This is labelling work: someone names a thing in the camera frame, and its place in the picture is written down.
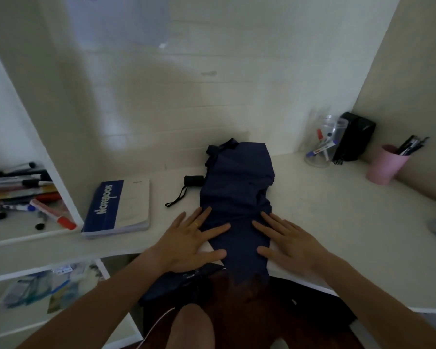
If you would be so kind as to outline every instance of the black case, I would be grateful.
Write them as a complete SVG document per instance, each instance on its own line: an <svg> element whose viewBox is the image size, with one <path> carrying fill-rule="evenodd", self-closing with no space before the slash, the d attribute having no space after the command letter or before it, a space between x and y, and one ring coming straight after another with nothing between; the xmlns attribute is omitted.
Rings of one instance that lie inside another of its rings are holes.
<svg viewBox="0 0 436 349"><path fill-rule="evenodd" d="M351 112L345 112L341 117L349 123L334 154L334 164L357 160L365 152L376 128L376 123Z"/></svg>

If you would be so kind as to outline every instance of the hand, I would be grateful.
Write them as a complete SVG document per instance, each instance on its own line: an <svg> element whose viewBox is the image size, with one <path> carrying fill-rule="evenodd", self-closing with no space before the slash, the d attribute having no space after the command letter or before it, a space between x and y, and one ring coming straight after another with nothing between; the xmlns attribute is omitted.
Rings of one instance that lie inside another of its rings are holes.
<svg viewBox="0 0 436 349"><path fill-rule="evenodd" d="M259 246L257 252L291 273L319 276L317 274L319 267L329 262L334 255L321 246L312 235L294 223L282 220L273 213L268 216L262 212L261 215L271 228L256 221L252 221L253 226L272 239L280 252L264 246Z"/></svg>
<svg viewBox="0 0 436 349"><path fill-rule="evenodd" d="M226 257L226 250L223 249L197 253L205 241L213 239L231 227L228 223L202 233L198 228L207 219L211 208L207 208L202 214L201 212L202 208L197 208L185 221L183 219L186 212L182 212L160 240L144 252L149 257L151 266L160 274L195 270L206 263Z"/></svg>

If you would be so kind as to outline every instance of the forearm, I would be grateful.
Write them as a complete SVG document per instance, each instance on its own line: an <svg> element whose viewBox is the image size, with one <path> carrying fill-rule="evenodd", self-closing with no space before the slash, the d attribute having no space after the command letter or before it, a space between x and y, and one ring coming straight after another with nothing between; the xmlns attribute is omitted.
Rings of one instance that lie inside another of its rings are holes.
<svg viewBox="0 0 436 349"><path fill-rule="evenodd" d="M115 276L78 299L18 348L103 347L134 303L161 275L142 254Z"/></svg>
<svg viewBox="0 0 436 349"><path fill-rule="evenodd" d="M436 348L434 328L346 261L333 255L319 273L382 348Z"/></svg>

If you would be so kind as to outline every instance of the notebook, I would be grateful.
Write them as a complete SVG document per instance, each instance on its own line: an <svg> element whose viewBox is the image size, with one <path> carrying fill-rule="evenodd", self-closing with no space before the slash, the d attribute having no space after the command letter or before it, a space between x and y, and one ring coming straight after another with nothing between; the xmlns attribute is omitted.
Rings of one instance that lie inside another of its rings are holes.
<svg viewBox="0 0 436 349"><path fill-rule="evenodd" d="M147 230L149 205L149 179L102 182L94 193L82 234L93 237Z"/></svg>

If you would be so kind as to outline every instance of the bare leg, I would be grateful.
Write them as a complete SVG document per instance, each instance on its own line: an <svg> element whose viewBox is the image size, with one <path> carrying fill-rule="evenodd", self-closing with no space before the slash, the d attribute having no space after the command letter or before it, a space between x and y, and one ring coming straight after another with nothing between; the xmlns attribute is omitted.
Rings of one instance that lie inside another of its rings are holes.
<svg viewBox="0 0 436 349"><path fill-rule="evenodd" d="M210 317L196 304L184 306L174 319L166 349L214 349Z"/></svg>

